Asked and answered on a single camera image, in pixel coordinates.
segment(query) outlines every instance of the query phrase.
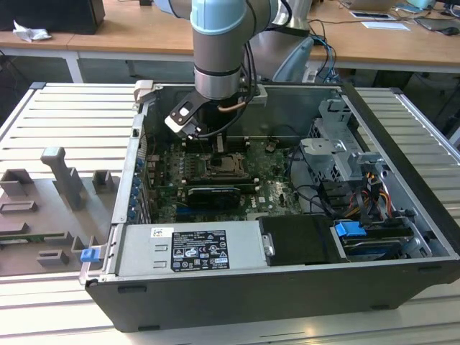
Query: blue latch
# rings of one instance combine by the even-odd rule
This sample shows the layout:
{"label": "blue latch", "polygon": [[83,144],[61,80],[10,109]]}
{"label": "blue latch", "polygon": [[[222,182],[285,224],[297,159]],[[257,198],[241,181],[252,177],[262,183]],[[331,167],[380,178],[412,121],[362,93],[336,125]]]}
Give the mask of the blue latch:
{"label": "blue latch", "polygon": [[366,236],[367,232],[358,221],[341,221],[336,225],[337,234],[342,236]]}
{"label": "blue latch", "polygon": [[81,252],[81,262],[99,262],[99,255],[101,254],[100,248],[88,248]]}

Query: motherboard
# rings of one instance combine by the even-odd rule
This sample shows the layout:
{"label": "motherboard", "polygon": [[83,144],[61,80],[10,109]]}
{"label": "motherboard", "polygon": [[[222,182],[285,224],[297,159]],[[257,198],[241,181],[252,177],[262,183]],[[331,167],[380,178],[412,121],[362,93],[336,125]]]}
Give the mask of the motherboard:
{"label": "motherboard", "polygon": [[147,158],[156,224],[245,221],[300,214],[286,176],[289,148],[275,139],[238,139],[215,153],[207,142],[175,142]]}

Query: blue cable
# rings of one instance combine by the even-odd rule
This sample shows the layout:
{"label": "blue cable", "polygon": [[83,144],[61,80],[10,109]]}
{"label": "blue cable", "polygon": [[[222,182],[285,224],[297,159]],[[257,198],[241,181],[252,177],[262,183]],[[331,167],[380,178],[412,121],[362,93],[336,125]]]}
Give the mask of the blue cable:
{"label": "blue cable", "polygon": [[312,38],[314,40],[317,40],[318,42],[320,42],[326,48],[326,50],[328,51],[328,54],[329,54],[329,59],[330,59],[329,69],[328,69],[328,72],[327,72],[326,76],[323,78],[323,81],[325,81],[327,79],[327,77],[329,77],[329,75],[331,74],[332,66],[334,65],[334,57],[333,57],[333,54],[332,54],[332,50],[331,50],[330,46],[326,42],[324,42],[321,38],[319,38],[318,36],[312,35]]}

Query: paper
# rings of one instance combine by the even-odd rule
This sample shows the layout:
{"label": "paper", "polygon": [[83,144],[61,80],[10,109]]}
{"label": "paper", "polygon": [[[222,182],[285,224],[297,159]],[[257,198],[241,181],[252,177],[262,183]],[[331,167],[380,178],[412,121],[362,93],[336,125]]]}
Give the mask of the paper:
{"label": "paper", "polygon": [[382,23],[382,22],[362,22],[367,29],[403,30],[410,31],[408,27],[401,23]]}
{"label": "paper", "polygon": [[32,40],[46,40],[51,38],[51,35],[45,29],[29,29],[28,27],[17,24],[16,21],[14,22],[14,28],[13,33],[24,41],[31,42]]}

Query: floor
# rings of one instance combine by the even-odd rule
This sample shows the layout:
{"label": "floor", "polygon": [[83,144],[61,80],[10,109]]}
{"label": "floor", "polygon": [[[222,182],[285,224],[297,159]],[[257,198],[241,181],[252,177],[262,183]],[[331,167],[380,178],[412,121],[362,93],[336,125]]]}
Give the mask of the floor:
{"label": "floor", "polygon": [[[32,81],[70,83],[65,61],[47,57],[13,57],[13,64],[0,70],[0,123],[12,112]],[[82,71],[89,83],[134,83],[138,79],[156,81],[193,81],[193,64],[177,62],[136,61],[138,76],[130,77],[122,60],[82,60]],[[358,70],[348,77],[356,86],[372,86],[375,72]],[[436,125],[442,128],[447,118],[460,108],[456,92],[442,115],[440,109],[459,83],[460,75],[416,73],[404,88],[405,95]]]}

